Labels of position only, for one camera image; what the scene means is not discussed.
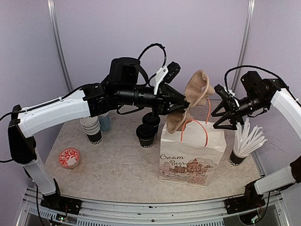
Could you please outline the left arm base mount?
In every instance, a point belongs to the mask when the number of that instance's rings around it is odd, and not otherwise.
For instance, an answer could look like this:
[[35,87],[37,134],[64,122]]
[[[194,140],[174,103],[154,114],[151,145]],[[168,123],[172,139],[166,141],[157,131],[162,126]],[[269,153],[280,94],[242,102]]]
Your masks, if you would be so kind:
[[82,205],[82,200],[64,197],[64,196],[60,196],[60,197],[45,196],[44,198],[42,198],[40,204],[42,207],[46,207],[51,210],[56,210],[67,214],[78,215]]

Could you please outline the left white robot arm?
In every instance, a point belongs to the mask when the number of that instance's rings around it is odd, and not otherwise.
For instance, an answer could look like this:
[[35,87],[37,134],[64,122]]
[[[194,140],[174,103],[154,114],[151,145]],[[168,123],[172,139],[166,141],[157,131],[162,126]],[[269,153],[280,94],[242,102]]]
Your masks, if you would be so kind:
[[37,155],[34,135],[50,127],[75,119],[95,117],[109,111],[118,111],[124,105],[137,111],[148,107],[155,116],[186,109],[185,96],[170,86],[180,66],[172,62],[160,68],[154,85],[138,84],[138,76],[148,75],[138,59],[115,58],[110,72],[100,83],[83,85],[69,94],[32,107],[14,106],[8,126],[9,148],[13,161],[22,165],[28,176],[55,209],[62,209],[66,199],[60,195]]

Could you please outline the white paper takeout bag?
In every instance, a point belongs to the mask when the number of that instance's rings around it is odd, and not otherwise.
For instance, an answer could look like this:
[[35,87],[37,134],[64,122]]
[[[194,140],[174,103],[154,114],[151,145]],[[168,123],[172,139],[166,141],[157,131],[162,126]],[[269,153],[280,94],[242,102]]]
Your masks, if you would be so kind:
[[209,121],[187,120],[183,127],[160,137],[159,179],[171,183],[207,187],[226,149],[222,129]]

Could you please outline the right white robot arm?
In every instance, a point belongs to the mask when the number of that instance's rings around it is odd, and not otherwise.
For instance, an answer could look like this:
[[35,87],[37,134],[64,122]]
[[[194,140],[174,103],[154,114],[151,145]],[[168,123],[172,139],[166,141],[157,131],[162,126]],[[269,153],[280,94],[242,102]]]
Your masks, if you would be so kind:
[[245,186],[240,204],[252,208],[259,195],[281,191],[301,181],[301,104],[280,76],[247,66],[240,78],[242,97],[225,82],[214,87],[221,102],[211,115],[215,129],[234,131],[232,152],[257,157],[265,176]]

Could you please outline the brown cardboard cup carrier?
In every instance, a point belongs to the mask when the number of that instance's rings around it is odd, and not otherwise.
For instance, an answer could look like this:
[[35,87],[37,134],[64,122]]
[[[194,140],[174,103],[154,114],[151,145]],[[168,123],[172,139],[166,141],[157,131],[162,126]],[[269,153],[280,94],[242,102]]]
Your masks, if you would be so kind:
[[187,83],[184,91],[184,100],[189,102],[189,106],[167,115],[167,131],[170,134],[181,131],[184,123],[189,119],[193,119],[192,115],[189,113],[190,109],[195,106],[205,105],[207,98],[213,94],[214,88],[210,84],[206,72],[204,70],[196,71]]

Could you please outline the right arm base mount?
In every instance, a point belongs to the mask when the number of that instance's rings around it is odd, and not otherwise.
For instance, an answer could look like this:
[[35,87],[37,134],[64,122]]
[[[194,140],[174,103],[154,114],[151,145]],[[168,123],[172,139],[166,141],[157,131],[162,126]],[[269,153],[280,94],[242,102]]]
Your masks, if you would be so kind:
[[259,208],[265,206],[266,202],[263,195],[255,195],[254,197],[238,196],[230,197],[225,200],[225,207],[227,214],[239,213],[247,210]]

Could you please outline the black paper coffee cup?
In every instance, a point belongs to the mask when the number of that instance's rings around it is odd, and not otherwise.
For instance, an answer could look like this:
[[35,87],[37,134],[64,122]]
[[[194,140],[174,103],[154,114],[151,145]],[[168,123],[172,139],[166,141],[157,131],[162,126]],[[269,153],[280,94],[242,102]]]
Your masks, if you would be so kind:
[[159,127],[160,121],[161,121],[160,117],[154,116],[152,114],[152,112],[149,112],[142,117],[142,122],[144,124],[148,124],[154,128],[154,136],[156,136],[158,133],[158,127]]

